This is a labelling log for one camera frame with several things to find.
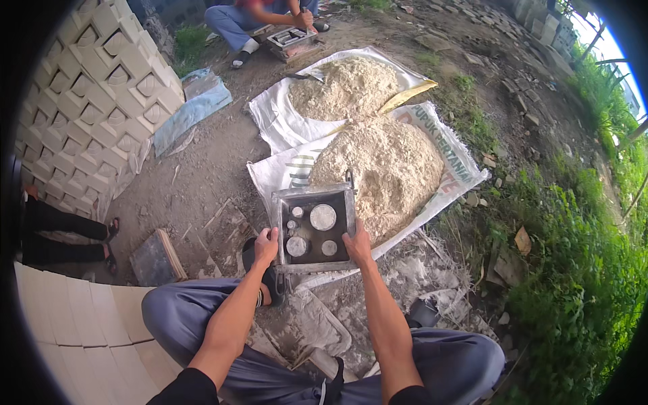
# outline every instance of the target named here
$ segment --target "black sandal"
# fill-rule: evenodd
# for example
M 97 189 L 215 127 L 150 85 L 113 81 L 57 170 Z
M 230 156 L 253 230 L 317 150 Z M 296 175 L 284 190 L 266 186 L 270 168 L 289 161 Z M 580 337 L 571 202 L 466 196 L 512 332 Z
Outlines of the black sandal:
M 113 238 L 116 237 L 118 233 L 119 233 L 119 217 L 116 216 L 115 218 L 113 218 L 112 221 L 110 221 L 110 225 L 108 226 L 108 238 L 106 239 L 106 243 L 113 240 Z
M 315 28 L 318 31 L 318 33 L 322 33 L 322 32 L 326 32 L 326 31 L 330 30 L 330 24 L 313 23 L 313 28 Z
M 112 275 L 117 275 L 117 259 L 113 254 L 113 250 L 110 248 L 109 244 L 106 244 L 108 247 L 108 257 L 106 257 L 106 264 L 108 265 L 108 270 Z
M 243 244 L 241 256 L 243 259 L 243 268 L 245 268 L 245 273 L 248 273 L 252 269 L 252 264 L 254 263 L 254 241 L 255 238 L 249 238 Z M 270 291 L 270 298 L 272 302 L 270 303 L 271 307 L 279 307 L 283 304 L 286 299 L 286 283 L 285 276 L 283 274 L 277 275 L 274 266 L 268 267 L 261 282 L 268 287 Z
M 241 67 L 243 67 L 243 65 L 245 65 L 245 63 L 248 61 L 250 55 L 251 54 L 248 51 L 240 51 L 237 57 L 232 61 L 232 69 L 240 69 Z M 236 66 L 234 64 L 234 62 L 236 61 L 241 62 L 241 64 Z

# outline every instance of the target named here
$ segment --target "white sock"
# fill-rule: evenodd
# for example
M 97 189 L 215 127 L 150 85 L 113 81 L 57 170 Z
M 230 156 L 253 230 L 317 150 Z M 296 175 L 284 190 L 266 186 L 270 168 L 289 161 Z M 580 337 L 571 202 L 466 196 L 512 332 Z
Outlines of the white sock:
M 246 51 L 247 53 L 252 53 L 259 49 L 259 43 L 256 42 L 253 38 L 248 39 L 248 41 L 243 45 L 241 51 Z

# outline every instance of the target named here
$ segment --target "sand pile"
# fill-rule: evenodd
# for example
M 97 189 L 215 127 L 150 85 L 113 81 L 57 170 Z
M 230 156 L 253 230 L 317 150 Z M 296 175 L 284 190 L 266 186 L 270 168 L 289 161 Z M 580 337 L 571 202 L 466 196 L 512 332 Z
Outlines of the sand pile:
M 443 160 L 417 127 L 387 115 L 344 128 L 319 155 L 312 185 L 340 183 L 355 174 L 356 215 L 375 247 L 403 230 L 439 188 Z
M 351 57 L 318 67 L 324 82 L 298 80 L 288 98 L 297 112 L 319 121 L 362 119 L 378 111 L 399 92 L 396 71 L 369 58 Z

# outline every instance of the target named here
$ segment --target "stacked tile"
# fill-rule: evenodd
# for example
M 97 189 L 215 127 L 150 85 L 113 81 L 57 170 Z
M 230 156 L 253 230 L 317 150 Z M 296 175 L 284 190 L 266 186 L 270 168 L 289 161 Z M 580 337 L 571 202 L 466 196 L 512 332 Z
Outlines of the stacked tile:
M 85 217 L 184 103 L 178 77 L 126 0 L 79 4 L 32 79 L 16 134 L 23 181 Z
M 144 325 L 151 288 L 14 267 L 28 329 L 72 404 L 144 404 L 182 370 Z

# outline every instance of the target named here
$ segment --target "black sleeve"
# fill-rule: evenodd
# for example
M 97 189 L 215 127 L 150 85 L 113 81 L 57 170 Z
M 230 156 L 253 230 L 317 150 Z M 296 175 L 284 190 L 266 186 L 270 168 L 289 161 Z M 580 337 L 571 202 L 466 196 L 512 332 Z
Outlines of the black sleeve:
M 423 405 L 431 403 L 430 393 L 425 387 L 421 386 L 403 388 L 389 400 L 389 405 Z
M 218 405 L 214 382 L 199 369 L 184 369 L 148 405 Z

